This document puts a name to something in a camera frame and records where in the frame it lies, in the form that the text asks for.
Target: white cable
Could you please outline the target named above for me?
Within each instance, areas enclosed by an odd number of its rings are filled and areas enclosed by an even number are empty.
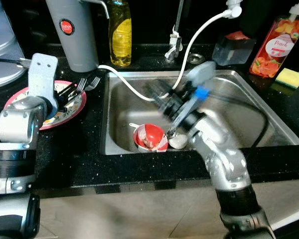
[[[121,81],[124,82],[124,84],[125,84],[131,91],[133,91],[133,93],[134,93],[135,95],[137,95],[138,97],[140,97],[141,99],[143,99],[143,100],[145,100],[145,101],[154,101],[154,99],[152,99],[152,98],[148,98],[148,97],[146,97],[146,96],[143,96],[141,93],[139,93],[137,90],[135,90],[135,89],[133,88],[133,86],[131,86],[131,85],[127,82],[127,80],[125,80],[124,77],[123,77],[117,70],[115,70],[113,67],[106,66],[106,65],[99,65],[99,69],[107,69],[107,70],[109,70],[109,71],[112,71],[115,75],[117,75],[117,76],[121,79]]]
[[[187,49],[186,49],[186,52],[185,52],[185,56],[184,56],[184,60],[183,60],[183,64],[181,66],[181,70],[180,70],[180,73],[179,73],[179,76],[175,82],[175,84],[173,85],[172,89],[175,90],[176,87],[178,86],[178,84],[180,83],[180,80],[184,74],[184,70],[185,70],[185,66],[186,66],[186,62],[187,62],[187,58],[188,58],[188,55],[189,55],[189,51],[190,51],[190,48],[192,46],[192,44],[194,43],[194,41],[196,40],[197,36],[209,25],[211,24],[212,22],[214,22],[215,20],[217,19],[220,19],[222,17],[225,17],[226,15],[228,15],[228,10],[218,14],[218,15],[215,15],[213,16],[211,19],[209,19],[207,22],[205,22],[199,29],[197,32],[195,32],[195,34],[193,35],[192,39],[190,40],[188,46],[187,46]],[[145,100],[145,101],[154,101],[154,99],[152,98],[148,98],[146,96],[143,96],[141,93],[139,93],[137,90],[135,90],[133,88],[133,86],[131,86],[127,80],[124,79],[124,77],[117,71],[115,70],[113,67],[110,67],[110,66],[106,66],[106,65],[99,65],[99,69],[107,69],[109,71],[112,71],[115,75],[117,75],[123,82],[124,84],[135,94],[137,95],[138,97],[140,97],[141,99]],[[164,99],[168,96],[168,93],[166,93],[165,95],[163,95],[161,98]]]

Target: kitchen sink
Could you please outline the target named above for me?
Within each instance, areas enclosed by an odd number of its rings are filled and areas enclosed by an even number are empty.
[[[122,72],[125,79],[143,95],[147,95],[143,91],[145,84],[157,84],[158,79],[163,79],[172,85],[178,74],[178,71]],[[253,104],[267,114],[270,124],[258,147],[299,144],[299,138],[237,72],[216,70],[213,83],[217,93]],[[133,141],[134,128],[129,126],[130,122],[153,123],[164,131],[170,128],[170,122],[157,111],[156,104],[138,98],[116,75],[109,74],[105,90],[101,153],[111,155],[139,152]],[[202,104],[199,111],[225,126],[233,135],[238,148],[250,147],[264,124],[262,116],[257,112],[212,97]]]

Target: yellow dish soap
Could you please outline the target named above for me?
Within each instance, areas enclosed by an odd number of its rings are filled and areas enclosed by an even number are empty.
[[[110,10],[109,45],[111,62],[128,66],[132,56],[132,21],[126,0],[109,0]]]

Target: speckled countertop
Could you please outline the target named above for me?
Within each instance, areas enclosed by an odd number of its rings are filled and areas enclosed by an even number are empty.
[[[124,71],[179,70],[181,57],[174,64],[168,64],[161,47],[143,45],[138,48],[134,51],[131,66]],[[197,52],[203,52],[207,60],[210,59],[212,46],[195,48]],[[53,47],[42,53],[59,56],[62,49]],[[287,62],[284,66],[294,68]],[[272,80],[246,74],[243,68],[237,68],[237,71],[299,137],[299,88],[287,96],[269,88]],[[73,81],[86,74],[70,71],[66,59],[60,57],[57,75],[57,79]],[[26,86],[27,74],[2,87],[0,111],[9,97]],[[87,103],[74,119],[41,132],[35,168],[36,188],[49,190],[209,178],[202,159],[195,151],[102,155],[99,145],[104,88],[105,82],[101,81],[95,90],[87,92]],[[248,158],[248,170],[253,182],[299,179],[299,145],[257,148]]]

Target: sponge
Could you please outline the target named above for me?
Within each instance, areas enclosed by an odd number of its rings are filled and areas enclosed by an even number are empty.
[[[276,81],[297,89],[299,86],[299,73],[288,68],[284,68],[277,76]]]

